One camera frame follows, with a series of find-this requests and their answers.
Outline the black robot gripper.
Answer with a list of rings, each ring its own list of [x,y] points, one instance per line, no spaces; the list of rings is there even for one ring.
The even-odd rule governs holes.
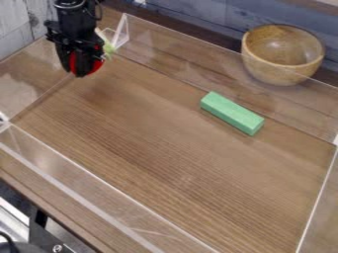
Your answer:
[[[56,19],[45,20],[47,40],[56,46],[56,54],[65,72],[69,55],[75,52],[75,75],[84,77],[92,70],[92,53],[101,53],[104,41],[95,29],[103,19],[100,6],[55,6]]]

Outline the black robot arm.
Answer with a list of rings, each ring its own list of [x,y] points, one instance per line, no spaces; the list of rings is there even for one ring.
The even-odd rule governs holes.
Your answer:
[[[45,20],[47,40],[65,72],[77,78],[92,74],[104,63],[104,40],[96,34],[103,18],[101,0],[56,0],[57,20]]]

